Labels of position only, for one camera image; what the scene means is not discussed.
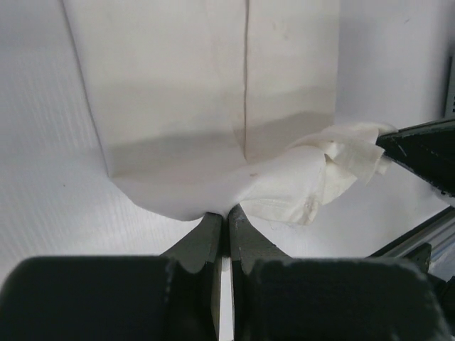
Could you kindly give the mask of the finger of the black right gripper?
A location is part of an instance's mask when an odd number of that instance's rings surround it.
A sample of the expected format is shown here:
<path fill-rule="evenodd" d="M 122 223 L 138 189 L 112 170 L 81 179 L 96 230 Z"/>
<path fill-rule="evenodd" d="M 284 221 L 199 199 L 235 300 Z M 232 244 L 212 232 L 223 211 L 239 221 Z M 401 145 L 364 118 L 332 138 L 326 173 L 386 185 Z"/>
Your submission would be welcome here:
<path fill-rule="evenodd" d="M 379 136 L 385 156 L 445 197 L 454 196 L 454 120 L 441 119 Z"/>

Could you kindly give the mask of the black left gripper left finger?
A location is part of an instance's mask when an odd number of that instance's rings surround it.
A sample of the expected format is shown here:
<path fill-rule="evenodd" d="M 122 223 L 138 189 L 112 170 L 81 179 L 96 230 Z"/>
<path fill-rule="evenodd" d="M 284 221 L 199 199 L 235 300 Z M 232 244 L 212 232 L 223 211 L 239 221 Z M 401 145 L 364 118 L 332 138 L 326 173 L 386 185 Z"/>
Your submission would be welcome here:
<path fill-rule="evenodd" d="M 2 340 L 216 340 L 223 219 L 158 256 L 37 256 L 1 287 Z"/>

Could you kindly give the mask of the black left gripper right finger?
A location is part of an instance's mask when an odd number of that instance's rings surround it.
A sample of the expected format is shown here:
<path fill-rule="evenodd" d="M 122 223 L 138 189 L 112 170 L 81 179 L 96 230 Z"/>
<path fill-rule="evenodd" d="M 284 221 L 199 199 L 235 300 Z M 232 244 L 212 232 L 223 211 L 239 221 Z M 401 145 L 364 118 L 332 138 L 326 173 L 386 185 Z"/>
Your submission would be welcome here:
<path fill-rule="evenodd" d="M 298 259 L 229 214 L 236 340 L 446 340 L 448 284 L 432 246 L 401 257 Z"/>

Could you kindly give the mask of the cream white t shirt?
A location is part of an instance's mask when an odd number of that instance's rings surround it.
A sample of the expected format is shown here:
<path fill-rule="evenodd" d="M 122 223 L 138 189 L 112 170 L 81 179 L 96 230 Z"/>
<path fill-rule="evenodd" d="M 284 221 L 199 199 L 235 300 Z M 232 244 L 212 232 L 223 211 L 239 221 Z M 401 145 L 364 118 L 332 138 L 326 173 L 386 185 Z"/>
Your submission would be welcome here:
<path fill-rule="evenodd" d="M 177 220 L 311 223 L 384 173 L 387 124 L 334 122 L 339 1 L 66 1 L 110 180 Z"/>

